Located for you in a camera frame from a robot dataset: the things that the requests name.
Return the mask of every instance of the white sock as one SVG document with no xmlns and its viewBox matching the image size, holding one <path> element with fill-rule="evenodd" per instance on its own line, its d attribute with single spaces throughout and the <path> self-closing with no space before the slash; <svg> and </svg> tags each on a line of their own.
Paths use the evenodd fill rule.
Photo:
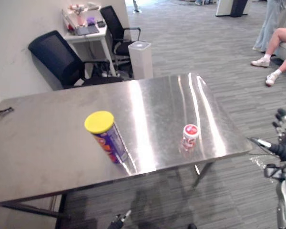
<svg viewBox="0 0 286 229">
<path fill-rule="evenodd" d="M 281 73 L 282 73 L 282 71 L 279 70 L 279 69 L 276 69 L 276 70 L 273 72 L 273 74 L 275 74 L 275 75 L 277 75 L 277 76 L 279 76 Z"/>
<path fill-rule="evenodd" d="M 268 61 L 270 60 L 270 57 L 271 57 L 270 54 L 265 54 L 265 55 L 263 56 L 263 58 L 266 59 L 266 60 L 268 60 Z"/>
</svg>

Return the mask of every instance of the purple can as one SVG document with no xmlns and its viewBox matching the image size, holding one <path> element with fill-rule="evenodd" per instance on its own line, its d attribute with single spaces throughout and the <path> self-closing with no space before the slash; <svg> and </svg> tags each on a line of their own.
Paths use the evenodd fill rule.
<svg viewBox="0 0 286 229">
<path fill-rule="evenodd" d="M 112 162 L 120 164 L 128 157 L 126 147 L 114 123 L 114 116 L 108 111 L 97 111 L 85 120 L 88 130 L 106 151 Z"/>
</svg>

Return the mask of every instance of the red lid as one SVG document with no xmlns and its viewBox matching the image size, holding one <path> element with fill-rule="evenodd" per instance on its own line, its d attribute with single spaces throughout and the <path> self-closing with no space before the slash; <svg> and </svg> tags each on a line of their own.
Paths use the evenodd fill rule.
<svg viewBox="0 0 286 229">
<path fill-rule="evenodd" d="M 199 135 L 198 127 L 194 124 L 188 124 L 184 127 L 183 133 L 188 138 L 197 138 Z"/>
</svg>

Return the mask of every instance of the laptop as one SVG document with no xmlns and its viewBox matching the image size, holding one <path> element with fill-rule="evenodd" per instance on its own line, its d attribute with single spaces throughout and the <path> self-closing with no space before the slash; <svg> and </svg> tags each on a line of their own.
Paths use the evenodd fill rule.
<svg viewBox="0 0 286 229">
<path fill-rule="evenodd" d="M 64 19 L 74 28 L 75 34 L 78 36 L 98 33 L 100 32 L 95 25 L 88 25 L 88 26 L 75 26 L 72 20 L 69 18 L 68 14 L 62 9 L 61 14 Z"/>
</svg>

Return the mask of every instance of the yellow lid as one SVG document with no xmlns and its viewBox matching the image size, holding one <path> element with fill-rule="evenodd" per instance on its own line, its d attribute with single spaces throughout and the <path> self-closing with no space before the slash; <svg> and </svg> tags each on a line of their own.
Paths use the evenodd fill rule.
<svg viewBox="0 0 286 229">
<path fill-rule="evenodd" d="M 114 116 L 109 111 L 97 111 L 85 120 L 85 128 L 92 134 L 101 134 L 113 126 Z"/>
</svg>

